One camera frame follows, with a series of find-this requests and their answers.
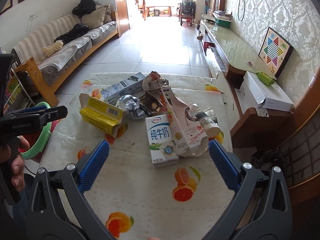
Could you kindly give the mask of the person's left hand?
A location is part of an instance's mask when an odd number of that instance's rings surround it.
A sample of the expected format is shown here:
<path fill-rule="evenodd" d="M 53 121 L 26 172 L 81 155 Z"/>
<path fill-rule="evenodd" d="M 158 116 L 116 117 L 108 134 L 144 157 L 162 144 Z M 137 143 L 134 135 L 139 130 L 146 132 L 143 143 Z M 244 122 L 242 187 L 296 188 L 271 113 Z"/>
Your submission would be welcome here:
<path fill-rule="evenodd" d="M 29 142 L 23 137 L 20 138 L 19 148 L 28 150 L 30 145 Z M 6 162 L 11 157 L 11 149 L 8 145 L 1 146 L 1 163 Z M 21 152 L 18 153 L 17 157 L 11 163 L 11 183 L 15 187 L 16 191 L 21 192 L 25 188 L 24 182 L 24 160 Z"/>

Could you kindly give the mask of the person's right hand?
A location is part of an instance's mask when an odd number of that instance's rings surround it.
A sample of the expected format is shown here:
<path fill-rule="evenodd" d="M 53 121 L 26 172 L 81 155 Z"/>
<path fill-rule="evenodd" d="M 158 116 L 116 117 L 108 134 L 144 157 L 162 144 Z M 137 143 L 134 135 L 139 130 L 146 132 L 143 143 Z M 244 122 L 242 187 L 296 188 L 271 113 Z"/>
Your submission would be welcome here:
<path fill-rule="evenodd" d="M 160 239 L 157 237 L 149 237 L 147 240 L 160 240 Z"/>

